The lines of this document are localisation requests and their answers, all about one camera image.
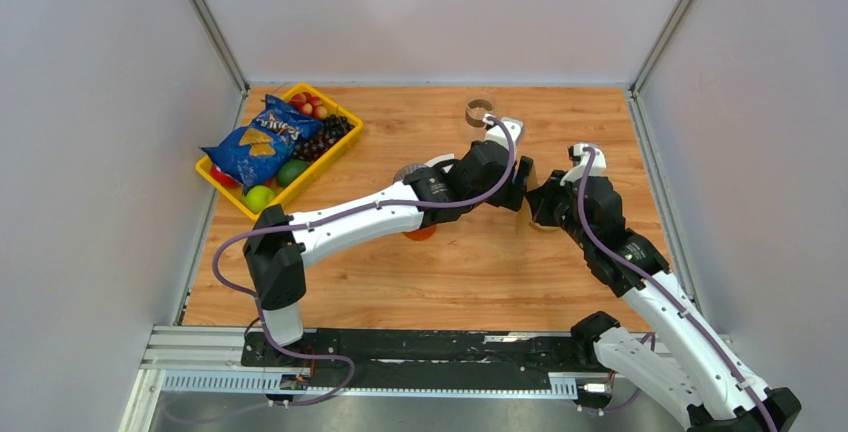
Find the brown paper coffee filter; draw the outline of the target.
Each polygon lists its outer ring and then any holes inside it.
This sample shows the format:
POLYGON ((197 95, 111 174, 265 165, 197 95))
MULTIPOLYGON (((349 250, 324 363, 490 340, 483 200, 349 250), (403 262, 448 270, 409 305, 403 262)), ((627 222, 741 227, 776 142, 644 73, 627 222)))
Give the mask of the brown paper coffee filter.
POLYGON ((526 190, 525 190, 525 195, 524 195, 527 202, 530 202, 532 199, 534 199, 537 196, 536 190, 539 189, 540 187, 541 187, 541 185, 540 185, 539 180, 538 180, 538 174, 537 174, 537 171, 536 171, 536 167, 533 166, 533 167, 530 168, 530 170, 527 173, 526 190))

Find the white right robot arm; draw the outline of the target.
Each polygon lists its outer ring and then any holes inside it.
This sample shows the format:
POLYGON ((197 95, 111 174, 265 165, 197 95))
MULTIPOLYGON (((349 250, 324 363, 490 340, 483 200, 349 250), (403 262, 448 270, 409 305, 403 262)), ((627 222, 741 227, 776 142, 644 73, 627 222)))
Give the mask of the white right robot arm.
POLYGON ((554 171, 525 195, 534 223, 564 230, 602 284, 659 335, 665 359, 599 311, 571 328, 571 355, 584 369, 628 377, 686 431, 787 431, 802 409, 786 387, 747 367, 686 296, 662 254, 626 225, 622 198, 606 177, 568 182, 554 171))

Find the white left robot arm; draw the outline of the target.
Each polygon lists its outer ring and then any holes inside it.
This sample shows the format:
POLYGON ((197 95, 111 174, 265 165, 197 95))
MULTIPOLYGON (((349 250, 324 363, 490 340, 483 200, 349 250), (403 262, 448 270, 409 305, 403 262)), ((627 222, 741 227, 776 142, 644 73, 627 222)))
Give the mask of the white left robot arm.
POLYGON ((519 211, 533 171, 531 158, 513 159, 495 141, 475 141, 461 158, 411 164, 389 187, 339 206, 295 214, 279 206, 263 211, 243 254, 269 335, 269 355, 283 366, 304 357, 299 302, 308 268, 387 235, 455 222, 481 203, 519 211))

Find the white paper coffee filter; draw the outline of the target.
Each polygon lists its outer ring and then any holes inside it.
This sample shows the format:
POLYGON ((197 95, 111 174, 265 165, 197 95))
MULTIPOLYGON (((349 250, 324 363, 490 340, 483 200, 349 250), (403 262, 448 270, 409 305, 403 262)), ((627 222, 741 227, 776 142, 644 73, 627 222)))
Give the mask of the white paper coffee filter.
POLYGON ((434 157, 425 163, 426 167, 434 169, 440 173, 447 173, 458 161, 453 153, 444 154, 434 157))

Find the orange glass carafe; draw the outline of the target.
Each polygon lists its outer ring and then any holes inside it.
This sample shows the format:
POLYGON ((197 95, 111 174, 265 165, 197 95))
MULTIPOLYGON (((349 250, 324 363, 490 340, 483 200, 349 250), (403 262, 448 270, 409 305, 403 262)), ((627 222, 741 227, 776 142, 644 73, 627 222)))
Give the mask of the orange glass carafe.
POLYGON ((429 226, 414 231, 403 232, 403 235, 413 241, 425 241, 432 237, 436 230, 436 226, 429 226))

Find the clear glass carafe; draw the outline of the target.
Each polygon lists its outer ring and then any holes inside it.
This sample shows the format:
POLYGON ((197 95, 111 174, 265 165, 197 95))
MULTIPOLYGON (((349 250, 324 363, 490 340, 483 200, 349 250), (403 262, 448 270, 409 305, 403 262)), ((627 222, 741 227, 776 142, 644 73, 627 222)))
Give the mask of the clear glass carafe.
POLYGON ((467 97, 465 101, 464 120, 474 128, 486 128, 487 118, 495 111, 495 100, 490 94, 477 92, 467 97))

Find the yellow plastic tray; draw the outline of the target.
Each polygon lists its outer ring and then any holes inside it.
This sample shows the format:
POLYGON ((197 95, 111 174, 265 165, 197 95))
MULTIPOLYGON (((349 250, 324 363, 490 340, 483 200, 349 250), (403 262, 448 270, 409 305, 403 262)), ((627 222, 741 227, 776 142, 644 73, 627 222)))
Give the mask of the yellow plastic tray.
POLYGON ((203 147, 196 171, 250 220, 287 205, 355 145, 364 122, 301 83, 267 94, 262 111, 218 145, 203 147))

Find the dark grapes bunch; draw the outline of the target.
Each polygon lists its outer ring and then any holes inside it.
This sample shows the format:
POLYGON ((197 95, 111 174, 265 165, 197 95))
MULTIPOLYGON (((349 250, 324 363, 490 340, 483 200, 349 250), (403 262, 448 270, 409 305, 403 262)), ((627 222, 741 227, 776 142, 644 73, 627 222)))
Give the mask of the dark grapes bunch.
POLYGON ((329 115, 322 121, 322 129, 310 139, 299 139, 292 157, 306 162, 315 162, 330 148, 353 130, 346 116, 329 115))

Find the red apples bunch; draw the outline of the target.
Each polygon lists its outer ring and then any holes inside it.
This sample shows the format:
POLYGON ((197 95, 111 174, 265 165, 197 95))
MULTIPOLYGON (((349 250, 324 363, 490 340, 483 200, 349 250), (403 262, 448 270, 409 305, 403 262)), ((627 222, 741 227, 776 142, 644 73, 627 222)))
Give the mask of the red apples bunch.
POLYGON ((318 120, 324 120, 330 115, 323 99, 308 92, 294 94, 289 104, 302 115, 318 120))

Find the green lime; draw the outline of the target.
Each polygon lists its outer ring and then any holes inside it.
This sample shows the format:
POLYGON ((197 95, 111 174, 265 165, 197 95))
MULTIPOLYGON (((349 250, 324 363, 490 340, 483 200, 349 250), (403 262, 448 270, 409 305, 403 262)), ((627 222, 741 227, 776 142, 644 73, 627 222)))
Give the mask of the green lime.
POLYGON ((300 159, 290 159, 278 170, 276 174, 277 185, 286 188, 300 177, 311 164, 300 159))

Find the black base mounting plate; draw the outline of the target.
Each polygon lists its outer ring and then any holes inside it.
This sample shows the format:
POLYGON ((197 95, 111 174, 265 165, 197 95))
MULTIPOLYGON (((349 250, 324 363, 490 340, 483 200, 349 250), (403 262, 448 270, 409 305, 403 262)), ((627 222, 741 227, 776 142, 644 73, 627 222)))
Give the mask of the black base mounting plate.
POLYGON ((314 386, 352 388, 542 391, 556 374, 607 378, 587 343, 569 334, 509 335, 452 330, 307 331, 274 349, 260 331, 244 337, 240 363, 311 372, 314 386))

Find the green apple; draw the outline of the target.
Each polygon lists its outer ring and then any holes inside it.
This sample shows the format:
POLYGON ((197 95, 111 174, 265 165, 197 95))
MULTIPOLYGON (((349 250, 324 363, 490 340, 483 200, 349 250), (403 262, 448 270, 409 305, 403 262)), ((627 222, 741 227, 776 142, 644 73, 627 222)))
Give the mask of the green apple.
POLYGON ((253 214, 260 214, 276 197, 274 190, 266 185, 248 189, 241 198, 242 204, 253 214))

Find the blue chips bag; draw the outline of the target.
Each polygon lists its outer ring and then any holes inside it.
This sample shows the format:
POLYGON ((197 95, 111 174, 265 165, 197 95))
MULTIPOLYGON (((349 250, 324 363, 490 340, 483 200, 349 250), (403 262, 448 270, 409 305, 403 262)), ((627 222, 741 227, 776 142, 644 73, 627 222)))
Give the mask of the blue chips bag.
POLYGON ((302 114, 279 97, 267 94, 264 104, 248 125, 234 129, 218 145, 200 148, 244 190, 274 177, 299 142, 323 129, 319 119, 302 114))

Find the red fruit under bag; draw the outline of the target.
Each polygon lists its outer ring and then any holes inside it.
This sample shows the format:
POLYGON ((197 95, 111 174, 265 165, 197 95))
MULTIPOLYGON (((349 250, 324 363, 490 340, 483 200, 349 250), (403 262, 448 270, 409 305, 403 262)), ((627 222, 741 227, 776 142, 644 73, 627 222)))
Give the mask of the red fruit under bag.
POLYGON ((220 168, 219 168, 217 165, 215 165, 215 164, 213 164, 213 165, 211 166, 210 171, 209 171, 209 175, 210 175, 210 176, 211 176, 211 177, 212 177, 212 178, 213 178, 213 179, 214 179, 217 183, 219 183, 219 184, 220 184, 221 186, 223 186, 223 187, 231 188, 231 187, 238 187, 238 186, 240 186, 240 183, 239 183, 236 179, 234 179, 234 178, 233 178, 233 177, 231 177, 230 175, 228 175, 228 174, 224 173, 223 171, 221 171, 221 170, 220 170, 220 168))

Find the aluminium frame rail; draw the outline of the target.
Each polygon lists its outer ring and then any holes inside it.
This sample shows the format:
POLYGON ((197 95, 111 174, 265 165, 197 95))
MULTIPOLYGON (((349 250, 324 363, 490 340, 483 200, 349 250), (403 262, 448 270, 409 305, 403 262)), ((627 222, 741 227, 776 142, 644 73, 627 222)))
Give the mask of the aluminium frame rail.
POLYGON ((124 431, 684 431, 705 379, 611 333, 158 327, 124 431))

